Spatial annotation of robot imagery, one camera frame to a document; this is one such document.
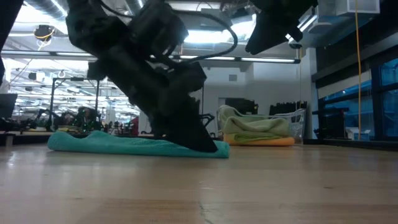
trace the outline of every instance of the metal frame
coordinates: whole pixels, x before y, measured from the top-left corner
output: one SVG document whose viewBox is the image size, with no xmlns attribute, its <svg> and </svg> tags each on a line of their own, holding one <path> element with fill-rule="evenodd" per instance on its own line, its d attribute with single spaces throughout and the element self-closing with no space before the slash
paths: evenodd
<svg viewBox="0 0 398 224">
<path fill-rule="evenodd" d="M 51 100 L 50 100 L 50 114 L 49 114 L 49 121 L 52 120 L 52 111 L 53 111 L 53 106 L 54 106 L 54 93 L 55 93 L 55 89 L 57 87 L 55 87 L 55 82 L 57 80 L 70 80 L 73 82 L 82 82 L 84 80 L 93 80 L 97 82 L 97 86 L 96 86 L 96 96 L 95 96 L 95 111 L 98 111 L 98 95 L 100 93 L 100 81 L 99 80 L 94 80 L 94 79 L 90 79 L 90 78 L 80 78 L 80 77 L 72 77 L 72 78 L 53 78 L 52 79 L 52 89 L 51 89 Z"/>
</svg>

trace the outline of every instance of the air duct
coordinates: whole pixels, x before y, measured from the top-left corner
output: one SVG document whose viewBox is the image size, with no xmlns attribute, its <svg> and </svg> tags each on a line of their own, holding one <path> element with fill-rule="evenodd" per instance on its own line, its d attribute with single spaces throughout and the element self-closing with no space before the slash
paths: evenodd
<svg viewBox="0 0 398 224">
<path fill-rule="evenodd" d="M 66 0 L 25 0 L 27 4 L 51 16 L 57 22 L 65 22 L 68 15 L 68 3 Z"/>
</svg>

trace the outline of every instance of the folded towel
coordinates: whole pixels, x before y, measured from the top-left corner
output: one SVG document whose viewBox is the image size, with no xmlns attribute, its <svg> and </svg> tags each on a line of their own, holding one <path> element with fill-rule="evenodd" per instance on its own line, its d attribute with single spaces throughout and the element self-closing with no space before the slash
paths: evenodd
<svg viewBox="0 0 398 224">
<path fill-rule="evenodd" d="M 289 122 L 284 118 L 241 115 L 235 108 L 226 105 L 218 109 L 218 116 L 222 132 L 234 134 L 233 139 L 237 142 L 280 139 L 290 135 Z"/>
<path fill-rule="evenodd" d="M 230 146 L 293 146 L 295 143 L 294 138 L 280 138 L 271 140 L 253 140 L 247 142 L 238 142 L 234 140 L 233 134 L 224 135 L 224 142 Z"/>
<path fill-rule="evenodd" d="M 228 143 L 215 141 L 215 144 L 218 148 L 215 153 L 196 152 L 164 140 L 120 138 L 101 131 L 93 131 L 83 139 L 74 138 L 64 132 L 56 132 L 48 141 L 49 149 L 64 152 L 228 158 Z"/>
</svg>

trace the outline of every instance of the fluorescent light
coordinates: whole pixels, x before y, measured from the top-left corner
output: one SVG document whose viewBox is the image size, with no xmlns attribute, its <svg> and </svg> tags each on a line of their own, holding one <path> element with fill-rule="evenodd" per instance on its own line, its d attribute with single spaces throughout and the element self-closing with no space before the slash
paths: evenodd
<svg viewBox="0 0 398 224">
<path fill-rule="evenodd" d="M 34 36 L 34 34 L 33 33 L 29 33 L 29 34 L 9 33 L 8 36 L 9 37 L 31 37 L 31 36 Z"/>
<path fill-rule="evenodd" d="M 315 20 L 318 19 L 317 15 L 314 15 L 308 22 L 306 22 L 301 28 L 300 31 L 304 32 L 306 28 L 308 28 Z"/>
<path fill-rule="evenodd" d="M 74 87 L 67 88 L 67 90 L 72 91 L 74 93 L 79 93 L 80 92 L 80 90 L 78 88 L 74 88 Z"/>
<path fill-rule="evenodd" d="M 235 60 L 234 57 L 212 57 L 206 58 L 206 60 Z"/>
<path fill-rule="evenodd" d="M 2 50 L 1 54 L 11 54 L 11 55 L 45 55 L 50 56 L 50 52 L 41 51 L 25 51 L 25 50 Z"/>
<path fill-rule="evenodd" d="M 274 62 L 274 63 L 294 63 L 294 59 L 281 58 L 242 58 L 243 62 Z"/>
<path fill-rule="evenodd" d="M 18 94 L 19 97 L 38 97 L 38 98 L 51 98 L 51 95 L 40 95 L 40 94 Z"/>
<path fill-rule="evenodd" d="M 59 5 L 59 3 L 58 3 L 57 1 L 51 0 L 51 2 L 52 2 L 52 4 L 54 4 L 54 5 L 57 7 L 57 9 L 58 9 L 59 11 L 62 12 L 62 14 L 63 14 L 64 16 L 67 16 L 67 15 L 68 15 L 68 13 L 66 12 L 66 10 L 64 10 L 63 7 L 62 7 L 61 5 Z"/>
<path fill-rule="evenodd" d="M 180 59 L 193 59 L 197 56 L 191 56 L 191 55 L 180 55 Z"/>
<path fill-rule="evenodd" d="M 61 81 L 59 81 L 59 80 L 55 81 L 55 84 L 63 85 L 63 86 L 70 86 L 69 84 L 67 84 L 67 83 L 65 83 L 65 82 L 61 82 Z"/>
<path fill-rule="evenodd" d="M 188 37 L 184 40 L 186 43 L 215 44 L 223 40 L 220 31 L 188 30 L 188 34 Z"/>
<path fill-rule="evenodd" d="M 79 52 L 57 52 L 59 56 L 72 56 L 72 57 L 94 57 L 89 53 Z"/>
<path fill-rule="evenodd" d="M 142 3 L 142 0 L 138 0 L 138 5 L 139 5 L 139 7 L 144 7 L 144 4 Z"/>
<path fill-rule="evenodd" d="M 180 55 L 180 59 L 193 59 L 198 56 L 194 55 Z M 206 58 L 205 60 L 235 60 L 234 57 L 212 57 L 212 58 Z"/>
<path fill-rule="evenodd" d="M 313 22 L 315 22 L 316 19 L 318 19 L 317 15 L 312 16 L 310 20 L 307 21 L 307 17 L 303 19 L 303 21 L 297 26 L 297 28 L 300 29 L 301 32 L 304 32 Z M 286 35 L 286 39 L 289 40 L 289 42 L 293 41 L 294 39 L 290 35 Z"/>
</svg>

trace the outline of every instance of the white basket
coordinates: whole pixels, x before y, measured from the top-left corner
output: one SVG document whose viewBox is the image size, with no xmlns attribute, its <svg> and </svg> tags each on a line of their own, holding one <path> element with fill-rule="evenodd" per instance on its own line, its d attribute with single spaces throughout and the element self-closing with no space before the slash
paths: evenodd
<svg viewBox="0 0 398 224">
<path fill-rule="evenodd" d="M 303 137 L 304 137 L 304 127 L 305 127 L 305 109 L 298 109 L 295 112 L 291 113 L 286 113 L 286 114 L 275 114 L 273 116 L 264 116 L 264 115 L 244 115 L 239 113 L 236 109 L 234 109 L 235 112 L 239 116 L 258 116 L 262 117 L 264 119 L 276 119 L 276 118 L 283 118 L 286 119 L 289 122 L 289 128 L 290 128 L 290 137 L 293 137 L 295 139 L 296 144 L 303 144 Z M 221 131 L 221 117 L 220 117 L 220 110 L 217 111 L 217 125 L 218 125 L 218 136 L 220 137 L 222 134 Z"/>
</svg>

